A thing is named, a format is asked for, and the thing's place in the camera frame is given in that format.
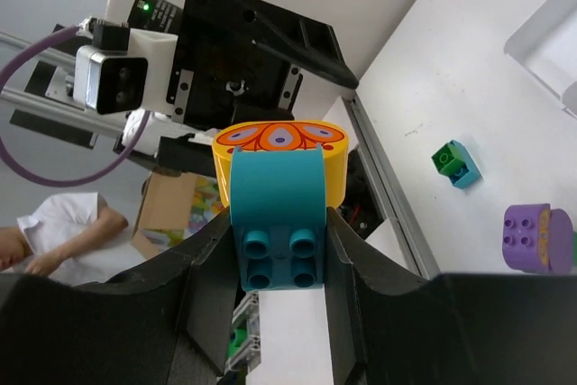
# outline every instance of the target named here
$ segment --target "purple block stud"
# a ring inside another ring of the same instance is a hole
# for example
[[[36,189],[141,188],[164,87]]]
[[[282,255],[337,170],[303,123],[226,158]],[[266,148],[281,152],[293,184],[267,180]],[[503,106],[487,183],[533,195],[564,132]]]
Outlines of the purple block stud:
[[[573,266],[573,224],[562,209],[551,211],[549,222],[549,269],[568,274]]]
[[[551,207],[514,205],[505,212],[503,258],[513,270],[548,274]]]

